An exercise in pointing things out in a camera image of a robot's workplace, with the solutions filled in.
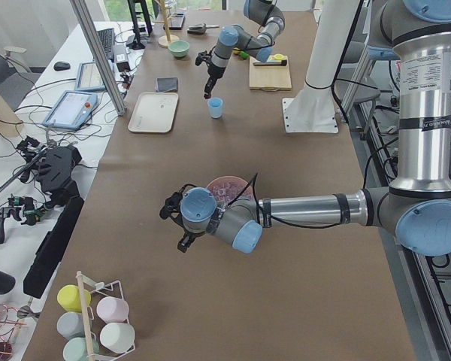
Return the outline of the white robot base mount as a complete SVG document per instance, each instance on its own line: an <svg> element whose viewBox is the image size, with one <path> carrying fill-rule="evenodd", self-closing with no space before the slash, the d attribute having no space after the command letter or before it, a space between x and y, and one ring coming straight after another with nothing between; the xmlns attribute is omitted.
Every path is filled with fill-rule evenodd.
<svg viewBox="0 0 451 361"><path fill-rule="evenodd" d="M337 133L332 89L337 67L362 1L327 1L322 9L303 89L285 98L283 120L288 133Z"/></svg>

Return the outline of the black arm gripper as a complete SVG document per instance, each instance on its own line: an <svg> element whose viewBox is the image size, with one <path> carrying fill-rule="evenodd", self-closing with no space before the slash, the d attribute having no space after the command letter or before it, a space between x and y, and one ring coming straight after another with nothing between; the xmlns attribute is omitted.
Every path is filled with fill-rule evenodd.
<svg viewBox="0 0 451 361"><path fill-rule="evenodd" d="M216 82L222 78L224 72L226 70L225 64L216 65L213 62L209 62L207 66L207 73L209 78L204 87L204 99L210 99L212 96L213 88L216 85Z"/></svg>

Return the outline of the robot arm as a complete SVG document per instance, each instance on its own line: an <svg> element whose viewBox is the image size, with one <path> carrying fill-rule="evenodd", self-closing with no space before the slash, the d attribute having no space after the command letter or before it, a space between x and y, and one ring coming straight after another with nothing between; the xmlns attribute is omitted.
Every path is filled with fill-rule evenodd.
<svg viewBox="0 0 451 361"><path fill-rule="evenodd" d="M328 132L325 90L333 86L343 50L359 17L362 1L331 1L319 21L303 90L283 105L287 132ZM162 219L184 230L177 248L186 252L208 233L235 250L251 253L263 228L282 223L305 229L327 229L358 223L381 227L401 245L425 256L451 252L451 1L385 1L373 5L369 49L392 50L401 60L398 121L398 174L387 186L346 195L256 199L256 176L230 202L218 202L203 187L165 200ZM252 37L241 26L222 28L216 46L199 53L195 63L207 64L204 97L226 69L234 47L260 62L284 30L285 19L272 1L246 1L244 16L264 29Z"/></svg>
<svg viewBox="0 0 451 361"><path fill-rule="evenodd" d="M208 80L204 87L204 98L210 99L216 82L222 78L233 49L238 48L260 62L267 62L274 46L274 40L285 29L285 18L281 9L272 1L246 1L244 16L259 24L262 30L251 35L238 24L221 28L215 47L200 52L195 64L207 66Z"/></svg>

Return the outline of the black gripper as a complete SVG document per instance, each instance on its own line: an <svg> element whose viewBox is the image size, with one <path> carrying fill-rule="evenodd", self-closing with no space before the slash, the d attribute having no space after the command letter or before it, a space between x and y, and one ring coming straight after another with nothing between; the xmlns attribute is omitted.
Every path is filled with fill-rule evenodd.
<svg viewBox="0 0 451 361"><path fill-rule="evenodd" d="M178 213L175 217L171 216L171 219L184 231L183 237L177 244L177 249L182 253L187 252L196 238L199 238L205 234L205 231L202 229L193 229L191 226L188 226L180 213Z"/></svg>

